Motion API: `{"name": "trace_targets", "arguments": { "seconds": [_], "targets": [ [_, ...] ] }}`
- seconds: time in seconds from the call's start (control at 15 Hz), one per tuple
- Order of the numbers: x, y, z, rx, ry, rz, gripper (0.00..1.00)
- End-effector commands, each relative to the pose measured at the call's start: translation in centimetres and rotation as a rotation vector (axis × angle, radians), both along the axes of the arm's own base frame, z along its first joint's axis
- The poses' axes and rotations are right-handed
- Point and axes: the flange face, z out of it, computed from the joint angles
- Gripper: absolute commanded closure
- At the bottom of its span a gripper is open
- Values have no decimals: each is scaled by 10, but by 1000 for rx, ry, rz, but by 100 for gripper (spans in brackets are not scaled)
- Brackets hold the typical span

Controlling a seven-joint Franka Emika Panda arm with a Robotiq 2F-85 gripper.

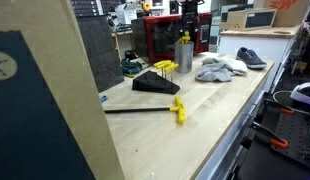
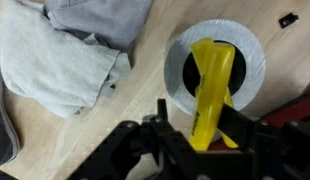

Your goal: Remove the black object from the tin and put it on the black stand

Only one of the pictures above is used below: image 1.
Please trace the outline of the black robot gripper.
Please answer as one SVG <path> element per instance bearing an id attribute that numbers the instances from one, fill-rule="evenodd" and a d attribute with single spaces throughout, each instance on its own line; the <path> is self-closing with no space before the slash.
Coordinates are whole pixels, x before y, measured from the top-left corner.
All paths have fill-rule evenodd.
<path id="1" fill-rule="evenodd" d="M 199 0 L 184 0 L 180 3 L 182 8 L 182 22 L 184 25 L 193 24 L 198 16 Z"/>

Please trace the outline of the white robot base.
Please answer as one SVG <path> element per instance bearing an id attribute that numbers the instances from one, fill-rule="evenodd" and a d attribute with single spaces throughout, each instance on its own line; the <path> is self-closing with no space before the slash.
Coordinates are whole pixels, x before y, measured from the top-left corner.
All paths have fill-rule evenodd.
<path id="1" fill-rule="evenodd" d="M 277 91 L 273 99 L 285 106 L 310 108 L 310 82 L 298 84 L 292 90 Z"/>

